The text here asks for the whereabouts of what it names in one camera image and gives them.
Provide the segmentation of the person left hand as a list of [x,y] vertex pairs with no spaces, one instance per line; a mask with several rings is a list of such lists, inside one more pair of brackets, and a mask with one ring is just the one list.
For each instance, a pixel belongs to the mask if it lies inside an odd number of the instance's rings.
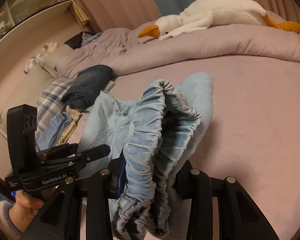
[[9,209],[9,218],[12,224],[23,233],[35,217],[34,210],[42,208],[43,205],[43,200],[28,196],[23,190],[19,190],[15,194],[15,203]]

